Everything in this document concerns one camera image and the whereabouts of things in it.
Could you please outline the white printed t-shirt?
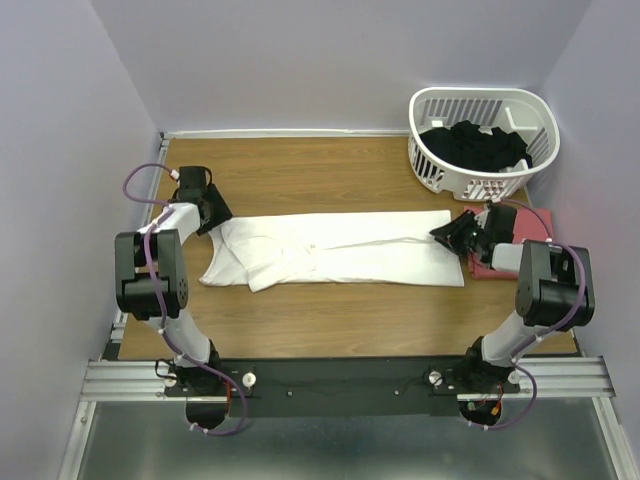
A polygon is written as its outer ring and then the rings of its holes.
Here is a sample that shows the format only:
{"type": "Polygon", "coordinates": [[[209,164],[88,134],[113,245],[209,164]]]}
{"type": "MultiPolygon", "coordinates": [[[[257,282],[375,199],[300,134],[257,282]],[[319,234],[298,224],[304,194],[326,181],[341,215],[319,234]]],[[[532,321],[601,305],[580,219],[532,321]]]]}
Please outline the white printed t-shirt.
{"type": "Polygon", "coordinates": [[[200,281],[252,292],[284,283],[397,283],[461,287],[458,257],[431,230],[447,210],[236,217],[211,233],[200,281]]]}

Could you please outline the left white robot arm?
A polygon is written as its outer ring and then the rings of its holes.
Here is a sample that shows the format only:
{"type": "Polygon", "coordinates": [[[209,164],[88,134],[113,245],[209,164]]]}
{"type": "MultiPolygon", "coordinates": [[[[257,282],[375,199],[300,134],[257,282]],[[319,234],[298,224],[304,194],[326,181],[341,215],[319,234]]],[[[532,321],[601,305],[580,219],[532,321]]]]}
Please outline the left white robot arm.
{"type": "Polygon", "coordinates": [[[189,281],[183,245],[232,218],[231,210],[204,166],[163,168],[177,188],[166,201],[130,194],[137,203],[157,205],[159,214],[136,231],[122,232],[114,240],[116,302],[123,313],[155,329],[173,354],[163,378],[176,387],[201,395],[232,391],[222,372],[219,353],[188,310],[189,281]]]}

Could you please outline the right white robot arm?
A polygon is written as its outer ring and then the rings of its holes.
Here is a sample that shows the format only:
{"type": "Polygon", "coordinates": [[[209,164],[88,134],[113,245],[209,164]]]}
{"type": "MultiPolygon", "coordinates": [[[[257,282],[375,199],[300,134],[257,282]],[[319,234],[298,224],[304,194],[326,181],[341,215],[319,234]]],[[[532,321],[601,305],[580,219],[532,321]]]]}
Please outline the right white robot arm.
{"type": "Polygon", "coordinates": [[[430,231],[441,246],[490,270],[517,276],[514,311],[441,372],[452,389],[484,392],[508,381],[519,360],[550,336],[587,325],[595,312],[589,251],[545,240],[514,241],[516,202],[489,202],[430,231]]]}

